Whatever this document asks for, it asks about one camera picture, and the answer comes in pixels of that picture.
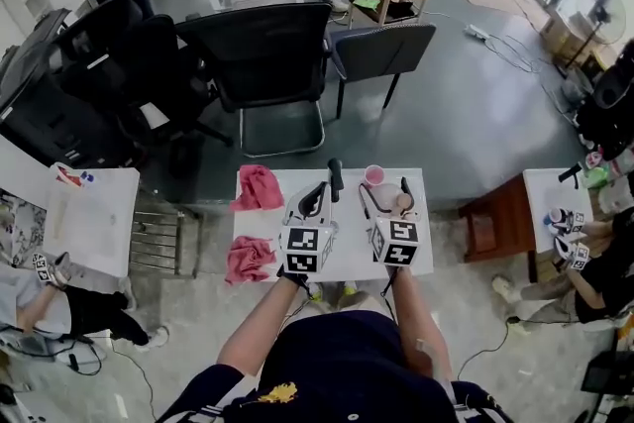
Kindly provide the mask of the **metal rack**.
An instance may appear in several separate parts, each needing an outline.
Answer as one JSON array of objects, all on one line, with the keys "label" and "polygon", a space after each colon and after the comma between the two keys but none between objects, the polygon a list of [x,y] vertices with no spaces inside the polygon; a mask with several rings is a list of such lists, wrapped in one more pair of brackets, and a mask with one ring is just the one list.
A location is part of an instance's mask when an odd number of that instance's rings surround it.
[{"label": "metal rack", "polygon": [[197,277],[204,216],[187,207],[140,200],[135,205],[130,271],[163,278]]}]

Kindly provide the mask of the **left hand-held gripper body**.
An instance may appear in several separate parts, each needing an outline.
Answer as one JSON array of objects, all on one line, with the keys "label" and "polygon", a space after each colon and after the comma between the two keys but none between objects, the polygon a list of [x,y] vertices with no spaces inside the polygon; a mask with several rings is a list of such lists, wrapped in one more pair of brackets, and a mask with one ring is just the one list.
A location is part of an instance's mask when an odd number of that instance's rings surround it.
[{"label": "left hand-held gripper body", "polygon": [[284,271],[319,273],[333,251],[338,232],[336,223],[319,227],[283,226],[278,240],[283,252]]}]

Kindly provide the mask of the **brown wooden cabinet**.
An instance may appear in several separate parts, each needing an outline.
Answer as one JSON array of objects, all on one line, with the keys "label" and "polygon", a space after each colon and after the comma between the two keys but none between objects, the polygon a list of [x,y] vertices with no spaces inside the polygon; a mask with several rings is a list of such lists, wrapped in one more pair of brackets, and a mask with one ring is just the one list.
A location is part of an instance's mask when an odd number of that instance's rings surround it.
[{"label": "brown wooden cabinet", "polygon": [[538,281],[536,240],[523,174],[458,209],[467,220],[466,263],[527,254],[531,283]]}]

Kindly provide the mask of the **cardboard boxes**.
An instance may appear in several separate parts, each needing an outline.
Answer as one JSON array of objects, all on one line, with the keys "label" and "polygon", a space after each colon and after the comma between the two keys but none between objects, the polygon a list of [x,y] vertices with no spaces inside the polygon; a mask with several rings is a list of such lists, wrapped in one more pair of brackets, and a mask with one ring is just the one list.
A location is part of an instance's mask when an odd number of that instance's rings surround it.
[{"label": "cardboard boxes", "polygon": [[553,11],[540,35],[546,52],[561,64],[572,61],[581,65],[593,56],[602,67],[608,67],[617,59],[614,44],[621,31],[619,25],[598,22],[580,11],[571,16]]}]

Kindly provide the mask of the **person's beige trousers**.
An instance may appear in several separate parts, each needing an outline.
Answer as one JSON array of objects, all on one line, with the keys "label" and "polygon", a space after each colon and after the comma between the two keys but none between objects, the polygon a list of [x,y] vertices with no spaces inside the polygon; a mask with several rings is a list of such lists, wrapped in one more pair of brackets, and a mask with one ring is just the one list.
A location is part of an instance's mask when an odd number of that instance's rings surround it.
[{"label": "person's beige trousers", "polygon": [[375,312],[387,318],[391,314],[387,308],[375,297],[365,291],[357,291],[354,294],[343,294],[338,302],[339,311],[363,310]]}]

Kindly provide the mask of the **person's left forearm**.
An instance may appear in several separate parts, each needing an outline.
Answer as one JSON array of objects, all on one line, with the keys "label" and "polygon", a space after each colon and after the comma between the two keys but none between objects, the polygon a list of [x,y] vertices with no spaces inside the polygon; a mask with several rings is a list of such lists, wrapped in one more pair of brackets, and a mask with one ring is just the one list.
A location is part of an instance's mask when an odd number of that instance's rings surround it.
[{"label": "person's left forearm", "polygon": [[299,286],[280,278],[222,347],[217,363],[255,376],[274,344]]}]

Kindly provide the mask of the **black mesh chair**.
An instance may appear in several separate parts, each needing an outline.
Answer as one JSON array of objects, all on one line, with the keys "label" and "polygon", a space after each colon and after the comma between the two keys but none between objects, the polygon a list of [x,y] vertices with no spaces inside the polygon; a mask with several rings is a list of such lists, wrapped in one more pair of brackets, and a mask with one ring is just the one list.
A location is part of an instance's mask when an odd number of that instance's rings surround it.
[{"label": "black mesh chair", "polygon": [[252,159],[317,151],[329,56],[323,2],[286,3],[196,17],[176,26],[211,72],[223,109],[236,113]]}]

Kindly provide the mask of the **black office chair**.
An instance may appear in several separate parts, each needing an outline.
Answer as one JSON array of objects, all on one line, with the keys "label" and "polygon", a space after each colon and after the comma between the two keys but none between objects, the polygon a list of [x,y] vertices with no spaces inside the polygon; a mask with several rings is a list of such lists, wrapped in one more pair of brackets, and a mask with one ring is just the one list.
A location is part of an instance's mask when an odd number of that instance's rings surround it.
[{"label": "black office chair", "polygon": [[61,31],[49,69],[65,93],[121,137],[124,166],[140,166],[167,146],[170,172],[184,172],[193,156],[184,146],[191,132],[233,144],[201,120],[219,97],[203,57],[179,44],[168,15],[143,18],[132,0],[108,0]]}]

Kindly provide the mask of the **pink cloth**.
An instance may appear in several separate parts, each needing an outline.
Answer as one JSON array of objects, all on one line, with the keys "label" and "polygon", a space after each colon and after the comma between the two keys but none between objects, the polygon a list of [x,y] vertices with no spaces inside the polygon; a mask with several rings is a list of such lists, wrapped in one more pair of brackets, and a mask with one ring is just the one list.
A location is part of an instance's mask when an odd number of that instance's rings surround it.
[{"label": "pink cloth", "polygon": [[237,237],[227,255],[225,281],[230,284],[260,282],[269,278],[264,268],[276,262],[275,250],[269,239]]},{"label": "pink cloth", "polygon": [[275,210],[284,206],[278,180],[260,164],[244,164],[239,169],[240,195],[230,203],[233,212]]}]

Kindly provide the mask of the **black printer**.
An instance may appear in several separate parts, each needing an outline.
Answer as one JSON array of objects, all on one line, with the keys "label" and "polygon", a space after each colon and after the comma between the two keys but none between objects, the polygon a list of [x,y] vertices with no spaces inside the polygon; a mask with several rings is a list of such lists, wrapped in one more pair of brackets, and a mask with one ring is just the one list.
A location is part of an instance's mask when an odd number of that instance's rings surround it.
[{"label": "black printer", "polygon": [[20,45],[0,58],[0,135],[46,166],[131,166],[133,143],[90,104],[66,93],[53,77],[53,40],[67,9],[45,14]]}]

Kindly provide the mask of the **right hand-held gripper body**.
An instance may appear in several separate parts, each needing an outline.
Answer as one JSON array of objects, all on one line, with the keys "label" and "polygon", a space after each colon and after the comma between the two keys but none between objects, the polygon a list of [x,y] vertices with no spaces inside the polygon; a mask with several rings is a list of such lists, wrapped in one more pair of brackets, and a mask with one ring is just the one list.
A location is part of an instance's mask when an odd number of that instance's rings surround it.
[{"label": "right hand-held gripper body", "polygon": [[369,239],[375,262],[390,266],[410,266],[418,254],[421,235],[417,222],[375,217],[370,227]]}]

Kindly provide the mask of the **person's right forearm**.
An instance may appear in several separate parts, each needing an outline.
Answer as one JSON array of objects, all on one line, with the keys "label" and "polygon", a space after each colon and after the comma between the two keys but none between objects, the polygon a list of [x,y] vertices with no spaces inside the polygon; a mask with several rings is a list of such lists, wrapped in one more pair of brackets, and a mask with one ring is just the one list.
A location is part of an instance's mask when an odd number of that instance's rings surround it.
[{"label": "person's right forearm", "polygon": [[446,341],[424,301],[417,280],[408,267],[396,268],[391,280],[400,341],[409,368],[420,375],[452,380]]}]

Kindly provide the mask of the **person's dark navy shirt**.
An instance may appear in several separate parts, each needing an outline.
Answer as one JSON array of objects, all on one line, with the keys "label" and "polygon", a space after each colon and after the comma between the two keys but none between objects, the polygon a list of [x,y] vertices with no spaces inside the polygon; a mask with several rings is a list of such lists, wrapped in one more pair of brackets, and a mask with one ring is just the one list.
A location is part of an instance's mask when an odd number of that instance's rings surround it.
[{"label": "person's dark navy shirt", "polygon": [[357,310],[289,324],[260,379],[214,365],[157,423],[513,423],[478,385],[410,370],[393,321]]}]

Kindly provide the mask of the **black faucet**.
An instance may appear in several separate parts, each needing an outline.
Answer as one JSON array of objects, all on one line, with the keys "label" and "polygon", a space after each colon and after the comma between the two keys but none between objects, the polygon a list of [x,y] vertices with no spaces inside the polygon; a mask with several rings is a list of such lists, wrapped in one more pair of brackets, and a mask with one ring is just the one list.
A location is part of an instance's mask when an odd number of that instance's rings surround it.
[{"label": "black faucet", "polygon": [[329,169],[329,183],[331,188],[331,202],[337,203],[340,199],[340,192],[344,189],[342,177],[342,163],[339,159],[332,158],[327,163]]},{"label": "black faucet", "polygon": [[578,190],[580,188],[579,174],[583,171],[582,165],[577,162],[569,169],[566,169],[564,172],[558,175],[558,180],[560,183],[563,183],[567,180],[571,180],[574,185],[574,189]]}]

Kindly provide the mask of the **red and white tube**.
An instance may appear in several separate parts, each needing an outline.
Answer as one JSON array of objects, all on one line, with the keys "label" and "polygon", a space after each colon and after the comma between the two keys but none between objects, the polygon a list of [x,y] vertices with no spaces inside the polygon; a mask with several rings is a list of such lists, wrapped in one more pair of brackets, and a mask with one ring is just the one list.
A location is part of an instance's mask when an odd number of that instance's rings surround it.
[{"label": "red and white tube", "polygon": [[51,170],[56,180],[77,188],[83,187],[82,171],[77,171],[61,162],[54,163]]}]

